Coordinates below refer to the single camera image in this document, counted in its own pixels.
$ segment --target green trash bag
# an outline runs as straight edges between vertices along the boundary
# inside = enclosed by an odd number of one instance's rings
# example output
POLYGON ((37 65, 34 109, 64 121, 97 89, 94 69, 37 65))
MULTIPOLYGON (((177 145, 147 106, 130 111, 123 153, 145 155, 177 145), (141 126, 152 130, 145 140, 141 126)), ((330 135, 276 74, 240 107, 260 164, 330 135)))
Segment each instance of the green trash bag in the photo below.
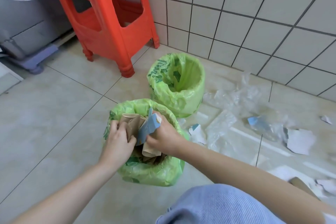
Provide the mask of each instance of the green trash bag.
MULTIPOLYGON (((117 104, 110 111, 110 117, 104 132, 104 141, 109 136, 111 120, 120 120, 123 113, 137 113, 142 116, 147 116, 150 107, 164 115, 177 132, 183 135, 187 140, 189 139, 187 133, 181 129, 174 114, 167 107, 150 99, 137 99, 117 104)), ((183 172, 183 168, 184 161, 172 156, 167 155, 160 164, 154 165, 142 163, 139 158, 131 155, 128 161, 118 170, 118 173, 122 176, 122 179, 127 182, 168 187, 176 183, 183 172)))
POLYGON ((200 61, 185 53, 162 56, 148 75, 150 98, 178 118, 197 111, 204 94, 205 71, 200 61))

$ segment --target hand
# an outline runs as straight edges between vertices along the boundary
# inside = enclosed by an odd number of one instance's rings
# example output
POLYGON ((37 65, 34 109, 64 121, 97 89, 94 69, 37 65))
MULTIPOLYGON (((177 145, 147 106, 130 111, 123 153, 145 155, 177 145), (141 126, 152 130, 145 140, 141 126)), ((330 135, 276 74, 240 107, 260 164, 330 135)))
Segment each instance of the hand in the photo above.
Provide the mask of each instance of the hand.
POLYGON ((160 127, 157 128, 152 135, 146 137, 146 142, 154 149, 176 157, 179 149, 186 140, 176 131, 165 116, 161 115, 159 112, 153 112, 160 116, 162 121, 160 127))
POLYGON ((115 171, 125 164, 137 142, 134 136, 131 136, 130 141, 127 142, 126 122, 122 122, 119 128, 118 124, 117 120, 111 121, 110 134, 99 158, 99 164, 109 169, 115 169, 115 171))

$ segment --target tiled wall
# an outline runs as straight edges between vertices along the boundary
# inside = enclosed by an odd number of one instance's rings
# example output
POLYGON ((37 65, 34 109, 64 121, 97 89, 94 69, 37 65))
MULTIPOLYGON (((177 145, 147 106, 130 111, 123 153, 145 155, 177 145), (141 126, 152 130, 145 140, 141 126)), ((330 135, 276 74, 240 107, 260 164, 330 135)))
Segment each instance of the tiled wall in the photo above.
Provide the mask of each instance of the tiled wall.
POLYGON ((162 44, 336 101, 336 0, 149 2, 162 44))

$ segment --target tile floor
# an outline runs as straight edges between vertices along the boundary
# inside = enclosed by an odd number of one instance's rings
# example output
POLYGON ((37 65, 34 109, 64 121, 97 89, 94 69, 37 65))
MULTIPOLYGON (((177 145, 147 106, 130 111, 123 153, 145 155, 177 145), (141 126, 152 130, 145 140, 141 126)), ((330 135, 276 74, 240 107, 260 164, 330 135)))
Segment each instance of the tile floor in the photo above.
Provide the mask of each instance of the tile floor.
MULTIPOLYGON (((179 52, 161 45, 142 48, 133 58, 136 74, 121 78, 116 64, 95 57, 88 62, 76 39, 45 61, 45 71, 26 79, 0 96, 0 223, 19 213, 74 179, 95 164, 109 110, 125 100, 149 97, 146 74, 166 53, 179 52)), ((241 72, 201 59, 206 71, 206 91, 232 90, 241 72)), ((270 102, 291 114, 302 128, 317 136, 310 156, 297 155, 281 143, 263 139, 242 121, 222 139, 221 152, 266 171, 288 166, 313 179, 336 178, 336 126, 319 119, 333 116, 336 103, 251 76, 250 84, 270 102)), ((187 125, 203 127, 220 110, 201 104, 187 125)), ((211 183, 190 165, 177 184, 169 188, 123 182, 115 175, 90 201, 76 223, 153 223, 184 191, 211 183)), ((322 200, 336 206, 336 199, 322 200)))

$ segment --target trash bin with green liner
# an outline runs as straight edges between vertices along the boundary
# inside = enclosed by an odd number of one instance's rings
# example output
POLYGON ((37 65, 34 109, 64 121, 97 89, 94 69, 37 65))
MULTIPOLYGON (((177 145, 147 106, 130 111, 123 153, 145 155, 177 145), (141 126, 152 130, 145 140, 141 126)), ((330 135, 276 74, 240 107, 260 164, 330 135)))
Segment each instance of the trash bin with green liner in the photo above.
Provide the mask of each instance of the trash bin with green liner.
POLYGON ((204 94, 205 71, 201 62, 186 53, 169 53, 150 68, 150 98, 168 107, 178 118, 197 111, 204 94))
MULTIPOLYGON (((104 141, 109 136, 111 120, 120 120, 123 113, 137 113, 147 116, 150 107, 164 115, 177 132, 187 140, 189 139, 187 133, 181 129, 174 114, 167 107, 150 99, 137 99, 117 104, 110 111, 110 117, 104 133, 104 141)), ((184 161, 172 156, 167 155, 159 164, 146 164, 132 154, 128 161, 118 170, 118 173, 124 181, 168 187, 176 183, 183 172, 183 168, 184 161)))

